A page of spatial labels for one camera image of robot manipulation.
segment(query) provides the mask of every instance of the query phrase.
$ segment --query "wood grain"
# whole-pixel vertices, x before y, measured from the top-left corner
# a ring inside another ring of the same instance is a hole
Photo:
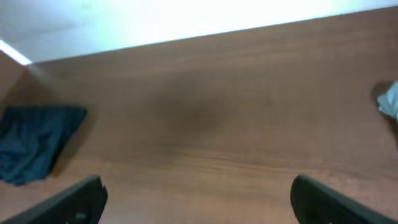
[[[90,174],[109,189],[102,223],[296,223],[297,174],[398,218],[396,123],[372,97],[398,78],[397,21],[390,8],[33,65],[4,105],[90,115],[46,181],[0,185],[0,218]]]
[[[0,49],[0,101],[20,79],[25,69]]]

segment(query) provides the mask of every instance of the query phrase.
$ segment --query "blue fabric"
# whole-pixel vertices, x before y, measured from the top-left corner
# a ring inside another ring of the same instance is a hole
[[[87,110],[76,106],[11,106],[0,122],[0,179],[22,185],[46,178]]]

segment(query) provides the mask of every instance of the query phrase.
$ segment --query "white fabric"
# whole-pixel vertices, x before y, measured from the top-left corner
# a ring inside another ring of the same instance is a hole
[[[390,89],[377,98],[379,110],[383,113],[398,118],[398,82],[394,82]]]

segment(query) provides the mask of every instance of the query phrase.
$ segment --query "fluorescent light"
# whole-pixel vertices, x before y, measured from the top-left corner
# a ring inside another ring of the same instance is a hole
[[[16,49],[13,49],[10,45],[6,44],[3,40],[0,40],[0,50],[2,50],[4,53],[10,56],[10,58],[14,59],[21,65],[28,65],[32,63],[28,58],[23,56]]]

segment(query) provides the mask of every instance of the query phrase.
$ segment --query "black object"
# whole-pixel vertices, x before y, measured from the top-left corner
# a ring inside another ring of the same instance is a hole
[[[0,179],[44,179],[86,116],[77,106],[11,106],[0,122]]]
[[[92,176],[1,224],[97,224],[107,199],[100,177]]]
[[[290,201],[301,224],[398,224],[304,175],[293,181]]]

